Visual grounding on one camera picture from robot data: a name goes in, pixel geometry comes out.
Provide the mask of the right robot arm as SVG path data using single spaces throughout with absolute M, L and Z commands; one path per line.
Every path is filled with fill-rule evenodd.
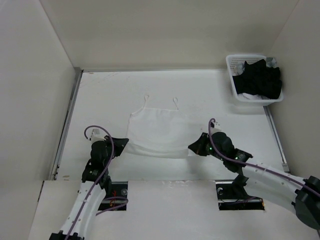
M 213 156 L 237 177 L 232 192 L 238 198 L 259 197 L 296 215 L 306 226 L 320 228 L 320 180 L 303 178 L 253 160 L 253 156 L 234 147 L 222 131 L 202 133 L 188 148 L 196 155 Z

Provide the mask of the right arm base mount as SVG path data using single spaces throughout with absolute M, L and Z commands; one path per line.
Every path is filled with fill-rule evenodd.
M 262 198 L 250 196 L 245 190 L 248 178 L 238 175 L 234 180 L 215 182 L 218 208 L 220 211 L 264 211 Z

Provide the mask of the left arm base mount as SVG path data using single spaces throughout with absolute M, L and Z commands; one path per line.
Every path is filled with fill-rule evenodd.
M 105 197 L 103 198 L 98 210 L 104 211 L 112 207 L 117 207 L 126 202 L 128 197 L 128 182 L 112 182 L 111 187 L 107 190 Z

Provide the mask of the white tank top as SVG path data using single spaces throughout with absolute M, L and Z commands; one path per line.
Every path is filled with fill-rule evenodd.
M 153 158 L 187 158 L 192 134 L 187 116 L 179 110 L 178 99 L 172 99 L 175 109 L 147 107 L 148 100 L 146 95 L 143 106 L 129 116 L 126 152 Z

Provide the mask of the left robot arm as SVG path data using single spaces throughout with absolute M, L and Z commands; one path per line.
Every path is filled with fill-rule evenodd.
M 112 195 L 108 167 L 121 155 L 129 139 L 92 134 L 90 141 L 90 159 L 82 172 L 77 198 L 59 232 L 50 235 L 51 240 L 87 240 L 103 200 L 128 201 L 124 196 Z

